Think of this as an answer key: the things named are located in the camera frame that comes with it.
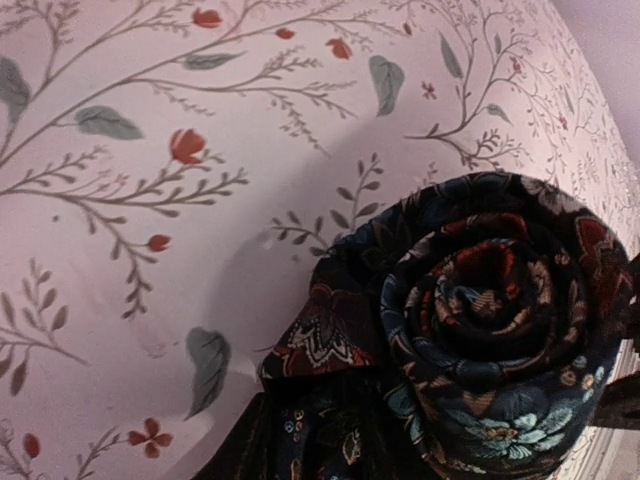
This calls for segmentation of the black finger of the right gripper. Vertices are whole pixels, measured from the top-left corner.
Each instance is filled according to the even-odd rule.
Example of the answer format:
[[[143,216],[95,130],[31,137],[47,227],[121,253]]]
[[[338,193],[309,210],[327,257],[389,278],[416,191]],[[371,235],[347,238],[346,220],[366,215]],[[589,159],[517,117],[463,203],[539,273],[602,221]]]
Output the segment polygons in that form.
[[[620,272],[617,284],[618,335],[630,340],[639,353],[639,255],[630,260]]]

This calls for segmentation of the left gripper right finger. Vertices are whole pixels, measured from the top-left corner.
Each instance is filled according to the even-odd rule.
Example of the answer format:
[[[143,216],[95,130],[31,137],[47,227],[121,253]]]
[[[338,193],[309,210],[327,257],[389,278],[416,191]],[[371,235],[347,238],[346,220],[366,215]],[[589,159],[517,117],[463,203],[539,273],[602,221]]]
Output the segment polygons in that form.
[[[609,429],[640,429],[638,371],[614,381],[605,388],[592,418],[592,425]]]

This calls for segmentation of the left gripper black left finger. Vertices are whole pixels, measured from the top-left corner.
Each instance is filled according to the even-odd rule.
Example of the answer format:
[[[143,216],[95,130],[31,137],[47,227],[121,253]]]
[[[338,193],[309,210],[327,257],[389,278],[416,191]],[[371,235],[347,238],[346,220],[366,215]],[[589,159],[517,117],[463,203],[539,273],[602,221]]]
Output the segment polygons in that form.
[[[256,394],[214,456],[192,479],[266,479],[272,407],[268,394]]]

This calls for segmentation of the dark floral tie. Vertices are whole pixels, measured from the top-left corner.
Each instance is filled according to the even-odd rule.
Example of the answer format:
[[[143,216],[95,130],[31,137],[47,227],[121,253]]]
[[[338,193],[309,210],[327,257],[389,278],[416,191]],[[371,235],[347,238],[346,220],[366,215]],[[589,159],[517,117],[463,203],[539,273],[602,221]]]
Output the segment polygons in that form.
[[[263,479],[545,479],[629,322],[616,234],[544,181],[475,173],[336,242],[262,365]]]

